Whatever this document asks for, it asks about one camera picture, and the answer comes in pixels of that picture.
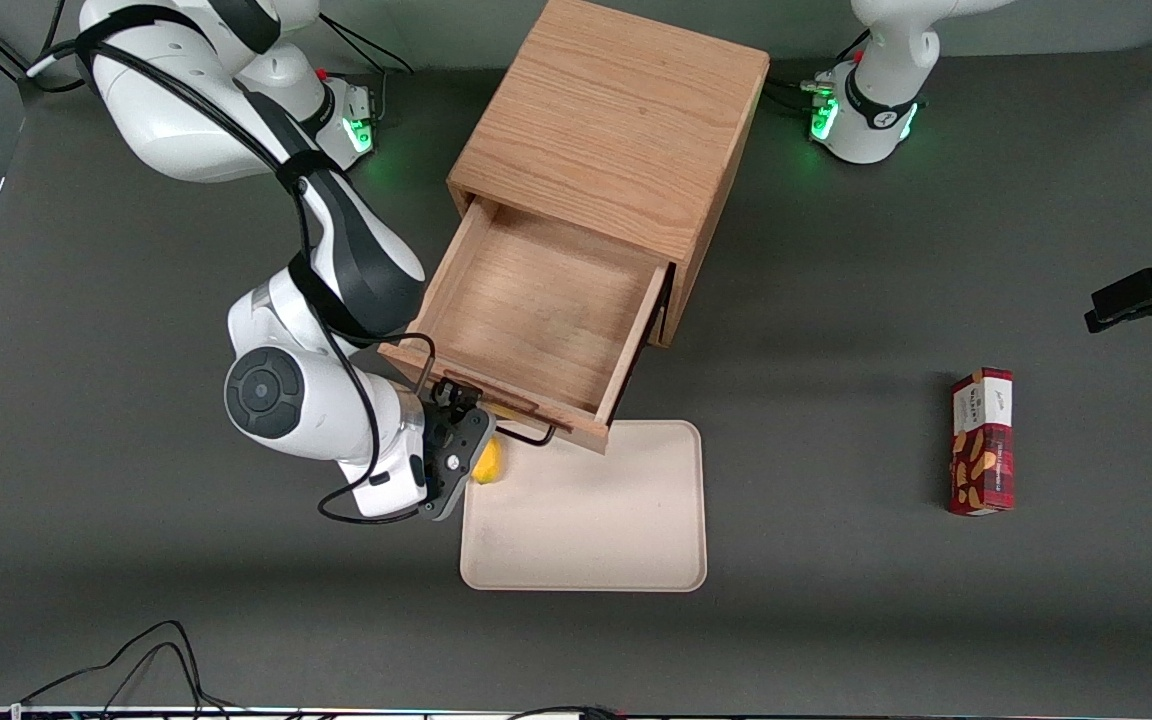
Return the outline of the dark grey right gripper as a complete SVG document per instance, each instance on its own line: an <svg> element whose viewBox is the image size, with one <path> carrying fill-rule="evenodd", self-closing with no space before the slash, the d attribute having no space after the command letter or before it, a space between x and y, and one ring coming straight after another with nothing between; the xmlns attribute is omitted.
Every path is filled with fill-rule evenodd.
<svg viewBox="0 0 1152 720"><path fill-rule="evenodd" d="M433 386L434 404L456 404L460 419L448 407L425 410L424 468L429 497L422 501L422 518L447 520L465 495L467 483L497 429L497 418L480 406L482 392L467 392L461 382L440 378Z"/></svg>

